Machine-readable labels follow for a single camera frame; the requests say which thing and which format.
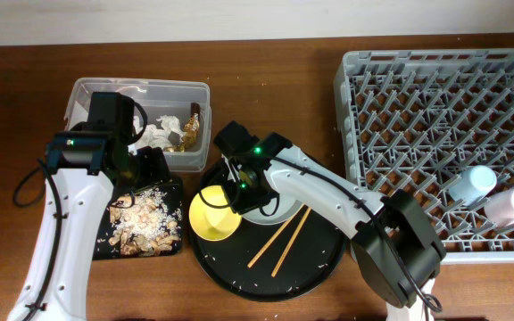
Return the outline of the grey plate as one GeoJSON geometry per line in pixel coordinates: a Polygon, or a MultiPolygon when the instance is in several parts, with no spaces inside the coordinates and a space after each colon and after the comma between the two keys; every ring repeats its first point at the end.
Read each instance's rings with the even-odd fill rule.
{"type": "Polygon", "coordinates": [[[302,202],[286,194],[278,194],[272,198],[265,196],[257,201],[256,207],[251,207],[241,217],[256,225],[273,226],[287,221],[302,207],[302,202]]]}

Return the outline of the white tissue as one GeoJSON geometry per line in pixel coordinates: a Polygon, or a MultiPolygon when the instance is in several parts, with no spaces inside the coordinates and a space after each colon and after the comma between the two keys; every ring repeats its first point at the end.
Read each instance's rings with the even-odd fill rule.
{"type": "Polygon", "coordinates": [[[167,148],[182,143],[182,131],[179,119],[175,116],[163,115],[154,124],[145,127],[142,137],[135,143],[137,149],[144,147],[167,148]]]}

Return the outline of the yellow bowl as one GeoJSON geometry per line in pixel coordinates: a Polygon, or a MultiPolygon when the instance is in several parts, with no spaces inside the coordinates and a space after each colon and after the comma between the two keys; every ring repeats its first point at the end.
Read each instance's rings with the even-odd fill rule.
{"type": "Polygon", "coordinates": [[[240,226],[242,217],[230,207],[214,209],[206,205],[203,198],[216,205],[224,205],[226,196],[219,185],[207,186],[191,201],[189,223],[195,234],[206,241],[222,241],[230,237],[240,226]]]}

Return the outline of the gold brown snack wrapper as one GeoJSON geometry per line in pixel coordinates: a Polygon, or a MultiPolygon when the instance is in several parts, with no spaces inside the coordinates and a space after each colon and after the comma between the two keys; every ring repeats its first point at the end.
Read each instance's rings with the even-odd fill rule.
{"type": "Polygon", "coordinates": [[[180,143],[166,148],[167,152],[184,152],[187,148],[195,144],[200,128],[200,105],[190,104],[190,119],[183,127],[185,134],[180,138],[180,143]]]}

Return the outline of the blue cup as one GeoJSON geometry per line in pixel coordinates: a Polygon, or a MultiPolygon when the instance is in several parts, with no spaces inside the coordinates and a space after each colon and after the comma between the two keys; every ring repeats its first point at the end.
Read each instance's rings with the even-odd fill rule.
{"type": "Polygon", "coordinates": [[[487,196],[496,186],[495,172],[484,165],[466,169],[460,174],[460,180],[448,189],[448,194],[455,200],[462,200],[463,206],[469,206],[487,196]]]}

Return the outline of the pink cup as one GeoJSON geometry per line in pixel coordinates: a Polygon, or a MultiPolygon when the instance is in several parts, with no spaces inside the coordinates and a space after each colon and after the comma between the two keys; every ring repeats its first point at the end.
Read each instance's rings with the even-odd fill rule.
{"type": "Polygon", "coordinates": [[[514,224],[514,188],[492,196],[484,210],[487,218],[497,226],[514,224]]]}

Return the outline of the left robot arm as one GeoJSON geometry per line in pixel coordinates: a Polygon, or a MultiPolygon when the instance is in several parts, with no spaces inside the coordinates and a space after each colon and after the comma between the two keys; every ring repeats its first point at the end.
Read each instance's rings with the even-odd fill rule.
{"type": "Polygon", "coordinates": [[[170,179],[160,148],[129,147],[142,136],[133,119],[145,109],[117,92],[94,92],[87,119],[58,132],[37,172],[45,207],[29,272],[11,320],[84,320],[96,236],[107,208],[170,179]]]}

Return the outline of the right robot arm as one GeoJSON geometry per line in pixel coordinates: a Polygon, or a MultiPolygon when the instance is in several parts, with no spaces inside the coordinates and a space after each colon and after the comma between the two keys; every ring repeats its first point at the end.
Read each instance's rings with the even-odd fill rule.
{"type": "Polygon", "coordinates": [[[361,188],[318,164],[289,139],[263,139],[228,123],[214,138],[226,163],[226,204],[254,223],[277,223],[297,204],[320,214],[351,242],[368,286],[396,308],[425,318],[443,307],[431,293],[446,249],[419,202],[361,188]]]}

